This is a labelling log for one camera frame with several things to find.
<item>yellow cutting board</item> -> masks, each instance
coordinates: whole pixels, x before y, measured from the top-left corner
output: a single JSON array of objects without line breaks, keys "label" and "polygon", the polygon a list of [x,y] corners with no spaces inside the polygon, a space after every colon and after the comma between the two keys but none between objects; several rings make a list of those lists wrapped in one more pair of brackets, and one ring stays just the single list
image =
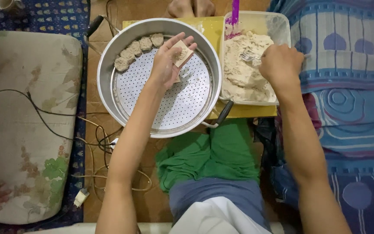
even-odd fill
[{"label": "yellow cutting board", "polygon": [[[177,19],[186,24],[195,27],[201,32],[213,45],[213,48],[219,54],[219,48],[221,43],[221,33],[223,30],[223,17],[201,17],[201,18],[181,18]],[[122,26],[127,26],[138,22],[138,21],[123,21]],[[208,120],[217,119],[219,113],[225,106],[220,100],[217,101],[213,108],[213,111],[207,116]],[[276,106],[249,106],[249,105],[233,105],[227,118],[248,118],[248,117],[267,117],[276,116]]]}]

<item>floral cushion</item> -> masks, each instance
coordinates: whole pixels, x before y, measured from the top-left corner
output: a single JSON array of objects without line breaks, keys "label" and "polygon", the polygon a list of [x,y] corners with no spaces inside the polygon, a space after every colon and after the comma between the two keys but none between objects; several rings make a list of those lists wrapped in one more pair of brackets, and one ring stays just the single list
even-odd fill
[{"label": "floral cushion", "polygon": [[[76,113],[81,67],[73,37],[0,31],[0,89],[28,90],[46,111]],[[42,117],[54,132],[73,137],[75,117]],[[60,210],[71,146],[45,127],[27,98],[0,93],[0,181],[13,190],[0,223],[33,223]]]}]

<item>blue floral rug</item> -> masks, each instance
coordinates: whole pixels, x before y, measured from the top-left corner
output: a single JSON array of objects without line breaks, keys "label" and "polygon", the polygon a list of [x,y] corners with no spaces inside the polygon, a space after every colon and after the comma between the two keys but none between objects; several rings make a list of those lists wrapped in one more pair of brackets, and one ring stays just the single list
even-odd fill
[{"label": "blue floral rug", "polygon": [[[57,33],[77,38],[83,50],[83,70],[77,113],[86,114],[86,76],[88,47],[83,41],[83,32],[89,25],[90,0],[40,1],[23,0],[28,13],[23,19],[11,19],[0,11],[0,30],[27,31],[36,33]],[[85,138],[86,125],[76,118],[74,135]],[[0,224],[0,234],[22,234],[26,231],[51,229],[70,226],[83,221],[82,207],[73,206],[76,194],[84,186],[84,179],[74,178],[71,174],[84,174],[84,150],[82,143],[73,144],[70,156],[69,175],[67,177],[62,209],[54,217],[27,225]]]}]

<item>green cloth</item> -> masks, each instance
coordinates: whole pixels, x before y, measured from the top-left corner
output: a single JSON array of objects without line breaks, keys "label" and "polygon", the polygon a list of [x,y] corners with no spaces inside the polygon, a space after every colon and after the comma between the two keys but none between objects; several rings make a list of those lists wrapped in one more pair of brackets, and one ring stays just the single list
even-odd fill
[{"label": "green cloth", "polygon": [[259,183],[251,143],[246,119],[225,120],[210,129],[209,135],[187,132],[176,136],[155,156],[160,187],[168,192],[179,181],[205,177]]}]

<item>perforated steamer plate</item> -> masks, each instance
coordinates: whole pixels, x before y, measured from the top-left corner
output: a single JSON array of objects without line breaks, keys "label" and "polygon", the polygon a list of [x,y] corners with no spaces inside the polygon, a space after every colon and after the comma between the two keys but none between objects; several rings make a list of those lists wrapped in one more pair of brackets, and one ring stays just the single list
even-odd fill
[{"label": "perforated steamer plate", "polygon": [[[157,51],[158,49],[152,49],[136,58],[126,72],[120,73],[116,69],[112,72],[114,104],[118,110],[126,114],[127,119],[150,75]],[[179,76],[181,82],[175,83],[161,101],[152,132],[187,128],[206,110],[212,87],[211,70],[200,51],[195,51],[193,57],[181,69]]]}]

